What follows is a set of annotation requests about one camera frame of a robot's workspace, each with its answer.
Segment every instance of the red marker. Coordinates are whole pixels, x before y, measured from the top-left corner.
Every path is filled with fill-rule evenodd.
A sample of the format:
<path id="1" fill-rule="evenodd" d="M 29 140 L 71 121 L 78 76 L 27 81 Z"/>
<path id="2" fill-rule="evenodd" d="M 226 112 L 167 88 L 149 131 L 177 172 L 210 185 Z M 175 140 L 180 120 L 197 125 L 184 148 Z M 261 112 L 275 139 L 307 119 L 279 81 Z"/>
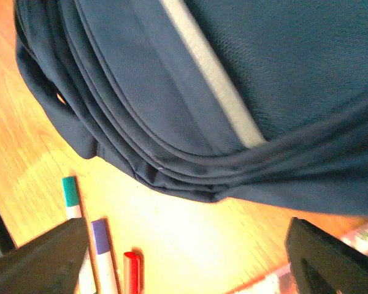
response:
<path id="1" fill-rule="evenodd" d="M 140 294 L 140 256 L 124 253 L 124 294 Z"/>

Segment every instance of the backpack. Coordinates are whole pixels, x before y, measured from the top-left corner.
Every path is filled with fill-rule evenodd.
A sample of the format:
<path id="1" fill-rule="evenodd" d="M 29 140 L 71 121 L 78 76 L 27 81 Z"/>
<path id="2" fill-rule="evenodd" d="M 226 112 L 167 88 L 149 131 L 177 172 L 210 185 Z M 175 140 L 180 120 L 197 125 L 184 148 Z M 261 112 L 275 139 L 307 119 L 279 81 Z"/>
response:
<path id="1" fill-rule="evenodd" d="M 17 0 L 60 135 L 151 189 L 368 215 L 368 1 Z"/>

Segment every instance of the table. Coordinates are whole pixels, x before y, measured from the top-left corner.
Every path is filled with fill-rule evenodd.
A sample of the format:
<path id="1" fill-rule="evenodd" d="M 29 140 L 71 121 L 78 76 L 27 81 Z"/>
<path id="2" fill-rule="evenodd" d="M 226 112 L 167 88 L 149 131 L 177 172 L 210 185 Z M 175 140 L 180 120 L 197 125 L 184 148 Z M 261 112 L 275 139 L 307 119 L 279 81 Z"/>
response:
<path id="1" fill-rule="evenodd" d="M 69 175 L 78 178 L 88 222 L 108 220 L 120 283 L 123 252 L 142 252 L 146 294 L 223 294 L 254 281 L 287 262 L 293 216 L 335 236 L 368 221 L 235 199 L 191 202 L 153 192 L 102 159 L 80 158 L 18 73 L 12 9 L 0 1 L 0 213 L 17 246 L 66 220 L 61 178 Z"/>

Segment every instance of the purple marker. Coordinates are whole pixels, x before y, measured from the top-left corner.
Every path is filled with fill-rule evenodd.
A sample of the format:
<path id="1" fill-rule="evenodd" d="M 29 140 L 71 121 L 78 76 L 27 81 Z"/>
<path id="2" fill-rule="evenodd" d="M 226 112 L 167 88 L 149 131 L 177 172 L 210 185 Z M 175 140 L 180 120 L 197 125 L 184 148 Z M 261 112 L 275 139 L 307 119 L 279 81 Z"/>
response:
<path id="1" fill-rule="evenodd" d="M 91 222 L 91 228 L 93 229 L 94 244 L 97 252 L 97 267 L 101 284 L 101 293 L 118 294 L 105 219 Z"/>

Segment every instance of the reflective strip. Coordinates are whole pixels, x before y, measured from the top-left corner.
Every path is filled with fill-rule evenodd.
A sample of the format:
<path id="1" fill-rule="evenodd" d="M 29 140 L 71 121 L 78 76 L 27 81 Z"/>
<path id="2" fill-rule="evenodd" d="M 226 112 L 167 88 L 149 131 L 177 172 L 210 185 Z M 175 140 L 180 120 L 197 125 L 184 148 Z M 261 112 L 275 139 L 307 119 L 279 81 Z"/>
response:
<path id="1" fill-rule="evenodd" d="M 266 142 L 221 62 L 182 0 L 160 0 L 242 144 Z"/>

